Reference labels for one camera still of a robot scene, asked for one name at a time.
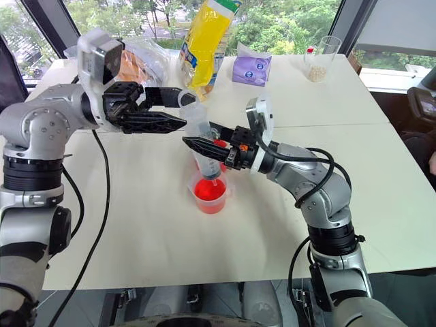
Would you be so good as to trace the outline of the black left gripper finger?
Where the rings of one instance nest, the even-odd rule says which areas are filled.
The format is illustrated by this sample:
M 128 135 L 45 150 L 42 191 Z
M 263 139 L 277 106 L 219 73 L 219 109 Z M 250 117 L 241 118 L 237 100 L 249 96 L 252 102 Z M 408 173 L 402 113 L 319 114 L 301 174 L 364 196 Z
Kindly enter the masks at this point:
M 186 124 L 186 120 L 165 112 L 124 114 L 120 118 L 120 128 L 124 134 L 168 134 Z
M 187 90 L 176 87 L 146 87 L 145 108 L 163 106 L 165 108 L 180 108 L 194 103 L 196 96 Z

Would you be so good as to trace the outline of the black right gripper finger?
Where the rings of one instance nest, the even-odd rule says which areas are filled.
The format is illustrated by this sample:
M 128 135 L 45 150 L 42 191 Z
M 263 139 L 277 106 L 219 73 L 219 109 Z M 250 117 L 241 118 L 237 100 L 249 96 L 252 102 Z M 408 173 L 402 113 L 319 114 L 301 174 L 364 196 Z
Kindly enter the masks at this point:
M 231 138 L 234 129 L 222 126 L 218 123 L 209 123 L 214 138 Z
M 232 162 L 230 149 L 220 147 L 212 141 L 201 137 L 182 137 L 182 141 L 194 152 L 224 164 Z

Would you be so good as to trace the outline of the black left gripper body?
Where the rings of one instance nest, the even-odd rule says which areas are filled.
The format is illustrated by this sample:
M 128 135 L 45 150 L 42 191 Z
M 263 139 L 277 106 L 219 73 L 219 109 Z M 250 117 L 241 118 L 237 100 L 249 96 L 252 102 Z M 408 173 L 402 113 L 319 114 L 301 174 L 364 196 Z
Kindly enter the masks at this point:
M 122 132 L 146 132 L 145 116 L 150 106 L 138 102 L 144 87 L 136 82 L 115 82 L 102 95 L 106 120 Z

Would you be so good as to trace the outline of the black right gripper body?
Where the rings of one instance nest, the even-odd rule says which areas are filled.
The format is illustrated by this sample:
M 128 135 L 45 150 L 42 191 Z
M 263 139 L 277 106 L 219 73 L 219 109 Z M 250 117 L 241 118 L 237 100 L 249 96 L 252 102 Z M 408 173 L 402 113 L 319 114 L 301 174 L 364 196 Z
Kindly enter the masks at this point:
M 227 129 L 224 132 L 224 141 L 231 146 L 230 153 L 224 161 L 227 167 L 237 170 L 252 167 L 259 146 L 250 129 L 241 126 Z

